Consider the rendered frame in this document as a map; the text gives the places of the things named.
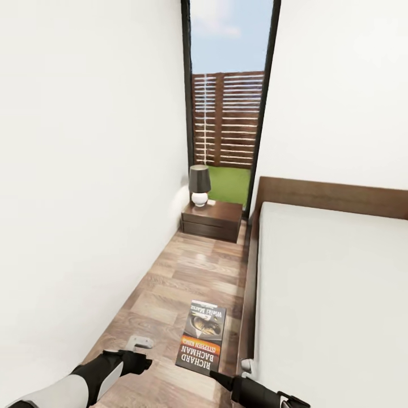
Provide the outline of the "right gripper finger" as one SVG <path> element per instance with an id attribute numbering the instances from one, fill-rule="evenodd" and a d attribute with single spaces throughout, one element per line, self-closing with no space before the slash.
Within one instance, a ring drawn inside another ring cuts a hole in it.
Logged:
<path id="1" fill-rule="evenodd" d="M 234 378 L 224 375 L 219 372 L 210 371 L 210 376 L 213 377 L 218 383 L 222 384 L 226 389 L 232 392 Z"/>

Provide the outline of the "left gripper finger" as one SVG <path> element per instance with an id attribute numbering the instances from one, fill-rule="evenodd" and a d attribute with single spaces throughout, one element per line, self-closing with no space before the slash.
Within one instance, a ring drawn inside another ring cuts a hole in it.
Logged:
<path id="1" fill-rule="evenodd" d="M 152 364 L 152 359 L 146 359 L 144 368 L 143 368 L 143 372 L 147 370 L 151 366 L 151 364 Z"/>

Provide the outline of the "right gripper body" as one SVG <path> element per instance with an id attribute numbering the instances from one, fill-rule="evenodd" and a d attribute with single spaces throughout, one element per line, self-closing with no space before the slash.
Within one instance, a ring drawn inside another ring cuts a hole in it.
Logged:
<path id="1" fill-rule="evenodd" d="M 249 377 L 241 377 L 235 374 L 232 388 L 233 402 L 239 403 L 245 408 L 264 408 L 265 388 Z"/>

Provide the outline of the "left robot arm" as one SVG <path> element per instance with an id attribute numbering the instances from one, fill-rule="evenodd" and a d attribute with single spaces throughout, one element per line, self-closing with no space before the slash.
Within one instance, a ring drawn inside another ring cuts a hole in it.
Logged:
<path id="1" fill-rule="evenodd" d="M 89 408 L 128 373 L 141 375 L 152 359 L 136 353 L 135 347 L 151 350 L 153 340 L 131 335 L 122 350 L 103 350 L 96 359 L 79 364 L 67 377 L 37 392 L 18 398 L 5 408 Z"/>

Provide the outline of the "hardback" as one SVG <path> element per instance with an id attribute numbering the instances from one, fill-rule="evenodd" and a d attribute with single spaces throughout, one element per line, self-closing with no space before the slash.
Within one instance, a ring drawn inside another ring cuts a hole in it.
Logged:
<path id="1" fill-rule="evenodd" d="M 219 371 L 227 308 L 192 300 L 175 365 L 210 376 Z"/>

